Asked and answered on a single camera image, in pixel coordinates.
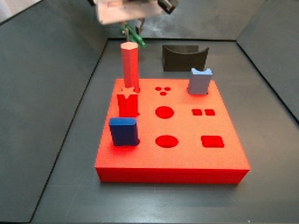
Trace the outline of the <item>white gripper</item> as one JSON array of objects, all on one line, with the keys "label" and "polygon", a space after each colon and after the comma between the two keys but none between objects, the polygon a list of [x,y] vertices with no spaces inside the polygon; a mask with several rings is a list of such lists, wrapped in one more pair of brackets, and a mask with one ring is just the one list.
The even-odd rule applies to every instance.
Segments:
[{"label": "white gripper", "polygon": [[126,41],[130,41],[127,22],[138,19],[135,26],[137,32],[143,31],[147,17],[161,15],[163,9],[158,0],[94,0],[97,4],[98,21],[103,25],[121,23],[122,34]]}]

